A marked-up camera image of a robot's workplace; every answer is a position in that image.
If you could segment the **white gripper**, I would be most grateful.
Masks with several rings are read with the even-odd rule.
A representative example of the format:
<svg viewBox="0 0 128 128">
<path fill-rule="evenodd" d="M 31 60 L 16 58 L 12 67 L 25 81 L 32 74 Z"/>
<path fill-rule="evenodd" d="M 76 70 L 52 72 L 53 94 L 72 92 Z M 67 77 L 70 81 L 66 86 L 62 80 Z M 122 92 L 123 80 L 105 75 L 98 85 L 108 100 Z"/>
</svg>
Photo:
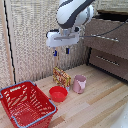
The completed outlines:
<svg viewBox="0 0 128 128">
<path fill-rule="evenodd" d="M 79 33 L 71 32 L 70 34 L 62 35 L 58 29 L 55 31 L 49 31 L 46 34 L 47 40 L 46 45 L 48 47 L 59 47 L 65 45 L 76 44 L 79 41 Z M 66 54 L 69 54 L 70 48 L 66 47 Z M 54 56 L 57 56 L 57 48 L 54 48 Z"/>
</svg>

